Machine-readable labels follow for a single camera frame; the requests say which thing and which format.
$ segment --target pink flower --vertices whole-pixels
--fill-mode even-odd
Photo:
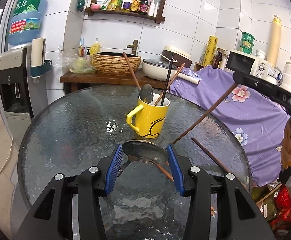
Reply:
[[[240,88],[236,87],[233,89],[232,94],[234,95],[232,97],[233,101],[239,101],[240,103],[243,103],[246,98],[249,98],[251,93],[247,91],[246,86],[241,86]]]

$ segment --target brass faucet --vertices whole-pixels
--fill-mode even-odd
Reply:
[[[133,55],[136,55],[136,48],[139,47],[138,42],[138,40],[133,40],[133,45],[127,45],[128,49],[132,48]]]

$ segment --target glass table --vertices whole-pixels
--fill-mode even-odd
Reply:
[[[31,123],[18,157],[18,179],[27,208],[57,173],[73,176],[97,165],[117,143],[143,139],[127,124],[136,106],[136,87],[103,85],[79,90],[52,103]],[[167,94],[171,104],[159,137],[147,139],[166,147],[205,112],[201,107]],[[195,137],[227,166],[250,191],[251,171],[240,143],[225,125],[208,115],[175,144],[178,154],[208,173],[223,171],[191,140]],[[108,239],[182,239],[190,198],[182,198],[155,165],[132,162],[117,178],[114,190],[100,198]],[[212,196],[216,209],[216,196]],[[217,218],[211,217],[210,238]],[[73,234],[79,239],[77,196],[73,201]]]

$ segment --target purple tablecloth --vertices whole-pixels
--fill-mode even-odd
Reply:
[[[183,73],[200,79],[195,85],[176,79],[170,93],[209,109],[234,83],[232,73],[205,67],[196,73]],[[263,186],[279,176],[280,150],[288,114],[277,103],[246,86],[238,85],[212,114],[222,121],[241,143],[249,160],[253,182]]]

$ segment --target green container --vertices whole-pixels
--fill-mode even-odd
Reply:
[[[246,47],[247,49],[252,49],[253,48],[253,43],[251,43],[250,41],[241,39],[241,46],[242,47]]]
[[[252,50],[248,49],[244,46],[240,46],[239,51],[242,51],[242,52],[247,53],[247,54],[252,54]]]
[[[250,33],[242,33],[242,39],[250,41],[252,44],[255,41],[255,38]]]

